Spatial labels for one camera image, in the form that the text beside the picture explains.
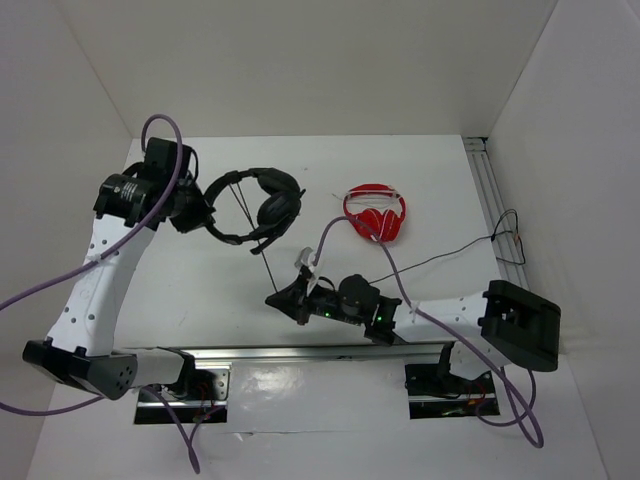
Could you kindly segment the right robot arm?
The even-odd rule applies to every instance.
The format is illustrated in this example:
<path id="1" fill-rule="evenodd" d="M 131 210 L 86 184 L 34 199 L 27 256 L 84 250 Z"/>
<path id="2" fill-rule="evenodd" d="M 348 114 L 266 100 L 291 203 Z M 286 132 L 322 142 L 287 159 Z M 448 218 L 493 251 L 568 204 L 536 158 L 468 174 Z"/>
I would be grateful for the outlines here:
<path id="1" fill-rule="evenodd" d="M 436 379 L 448 392 L 492 368 L 513 364 L 546 373 L 558 367 L 560 307 L 505 280 L 463 297 L 408 303 L 384 296 L 359 274 L 333 287 L 302 268 L 265 303 L 299 325 L 320 316 L 361 326 L 376 345 L 439 344 Z"/>

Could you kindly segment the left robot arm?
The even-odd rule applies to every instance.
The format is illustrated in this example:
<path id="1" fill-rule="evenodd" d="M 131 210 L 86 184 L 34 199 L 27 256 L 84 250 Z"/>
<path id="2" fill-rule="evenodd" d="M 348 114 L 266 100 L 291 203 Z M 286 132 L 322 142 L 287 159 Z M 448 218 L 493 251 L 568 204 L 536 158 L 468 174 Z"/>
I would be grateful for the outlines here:
<path id="1" fill-rule="evenodd" d="M 30 340 L 23 360 L 58 383 L 110 400 L 132 388 L 161 385 L 176 399 L 196 390 L 201 374 L 177 348 L 114 347 L 119 313 L 136 267 L 158 227 L 169 221 L 188 233 L 211 213 L 196 183 L 196 152 L 151 138 L 144 159 L 100 186 L 86 262 L 63 312 L 42 340 Z"/>

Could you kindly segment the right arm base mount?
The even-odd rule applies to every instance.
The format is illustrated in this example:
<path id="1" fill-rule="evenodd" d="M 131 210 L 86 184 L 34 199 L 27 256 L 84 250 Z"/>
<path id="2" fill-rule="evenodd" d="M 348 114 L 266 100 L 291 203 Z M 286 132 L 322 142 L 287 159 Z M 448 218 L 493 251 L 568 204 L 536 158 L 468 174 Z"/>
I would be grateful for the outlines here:
<path id="1" fill-rule="evenodd" d="M 405 389 L 412 420 L 475 417 L 476 412 L 500 414 L 490 373 L 466 380 L 441 373 L 435 364 L 407 364 Z"/>

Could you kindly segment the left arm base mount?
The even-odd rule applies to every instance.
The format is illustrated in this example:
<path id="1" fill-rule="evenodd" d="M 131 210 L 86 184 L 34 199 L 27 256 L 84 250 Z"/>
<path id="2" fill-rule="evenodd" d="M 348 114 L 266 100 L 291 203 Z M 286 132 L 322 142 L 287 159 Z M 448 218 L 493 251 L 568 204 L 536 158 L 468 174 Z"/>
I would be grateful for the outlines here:
<path id="1" fill-rule="evenodd" d="M 230 369 L 198 370 L 195 383 L 179 393 L 166 385 L 153 385 L 153 393 L 140 391 L 134 414 L 135 425 L 167 425 L 174 422 L 164 403 L 186 425 L 224 424 L 228 418 Z"/>

